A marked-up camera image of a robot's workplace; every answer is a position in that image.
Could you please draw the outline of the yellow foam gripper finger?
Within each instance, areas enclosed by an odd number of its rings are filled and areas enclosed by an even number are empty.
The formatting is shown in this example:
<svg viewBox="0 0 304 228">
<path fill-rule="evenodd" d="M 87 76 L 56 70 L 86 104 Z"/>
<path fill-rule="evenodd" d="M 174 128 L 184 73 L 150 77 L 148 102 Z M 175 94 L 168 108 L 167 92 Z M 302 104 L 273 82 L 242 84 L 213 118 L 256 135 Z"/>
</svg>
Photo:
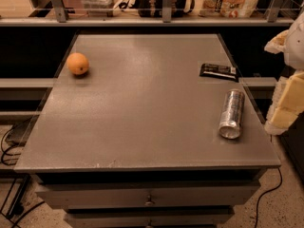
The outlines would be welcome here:
<svg viewBox="0 0 304 228">
<path fill-rule="evenodd" d="M 280 32 L 277 36 L 275 36 L 266 44 L 264 50 L 273 54 L 278 54 L 279 52 L 283 52 L 285 48 L 285 40 L 287 34 L 288 34 L 287 29 Z"/>
<path fill-rule="evenodd" d="M 270 135 L 285 132 L 304 112 L 304 72 L 280 77 L 275 85 L 264 128 Z"/>
</svg>

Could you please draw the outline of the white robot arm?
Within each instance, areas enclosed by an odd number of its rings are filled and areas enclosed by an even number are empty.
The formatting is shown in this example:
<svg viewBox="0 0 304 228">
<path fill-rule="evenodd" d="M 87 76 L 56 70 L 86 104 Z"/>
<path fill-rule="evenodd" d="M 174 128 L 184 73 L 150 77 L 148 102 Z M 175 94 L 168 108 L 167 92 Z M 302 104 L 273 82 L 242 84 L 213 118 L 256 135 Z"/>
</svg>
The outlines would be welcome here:
<svg viewBox="0 0 304 228">
<path fill-rule="evenodd" d="M 294 69 L 292 76 L 281 76 L 277 81 L 264 125 L 268 134 L 281 135 L 304 112 L 304 13 L 269 41 L 264 50 L 282 52 L 284 63 Z"/>
</svg>

